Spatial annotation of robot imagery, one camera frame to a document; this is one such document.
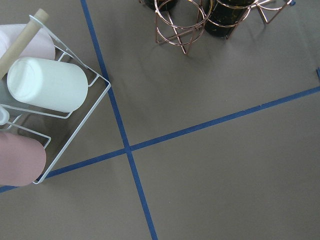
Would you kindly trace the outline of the dusty pink cup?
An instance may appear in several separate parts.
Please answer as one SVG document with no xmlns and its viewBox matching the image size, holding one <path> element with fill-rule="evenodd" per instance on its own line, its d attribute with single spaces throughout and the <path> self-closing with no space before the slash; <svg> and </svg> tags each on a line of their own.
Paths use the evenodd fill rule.
<svg viewBox="0 0 320 240">
<path fill-rule="evenodd" d="M 46 165 L 46 151 L 35 139 L 0 133 L 0 184 L 23 187 L 35 181 Z"/>
</svg>

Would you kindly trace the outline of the dark wine bottle right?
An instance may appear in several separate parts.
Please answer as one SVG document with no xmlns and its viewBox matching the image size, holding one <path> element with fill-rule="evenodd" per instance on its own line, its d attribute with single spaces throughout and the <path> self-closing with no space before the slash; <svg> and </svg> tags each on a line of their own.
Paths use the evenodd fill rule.
<svg viewBox="0 0 320 240">
<path fill-rule="evenodd" d="M 227 38 L 256 0 L 215 0 L 204 29 L 212 36 Z"/>
</svg>

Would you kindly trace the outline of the pale pink cup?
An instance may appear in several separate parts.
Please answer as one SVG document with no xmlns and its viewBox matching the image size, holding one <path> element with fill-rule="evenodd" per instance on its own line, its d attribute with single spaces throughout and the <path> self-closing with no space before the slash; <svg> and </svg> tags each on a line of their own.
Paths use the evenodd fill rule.
<svg viewBox="0 0 320 240">
<path fill-rule="evenodd" d="M 26 24 L 4 24 L 0 26 L 0 57 L 9 49 Z M 54 60 L 55 45 L 50 35 L 41 28 L 19 56 Z"/>
</svg>

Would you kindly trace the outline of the white cup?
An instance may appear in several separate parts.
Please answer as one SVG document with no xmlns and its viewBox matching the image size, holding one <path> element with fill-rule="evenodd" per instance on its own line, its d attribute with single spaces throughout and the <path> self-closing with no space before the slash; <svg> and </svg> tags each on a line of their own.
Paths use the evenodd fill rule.
<svg viewBox="0 0 320 240">
<path fill-rule="evenodd" d="M 88 80 L 79 66 L 34 57 L 13 63 L 7 87 L 19 102 L 62 113 L 77 110 L 88 94 Z"/>
</svg>

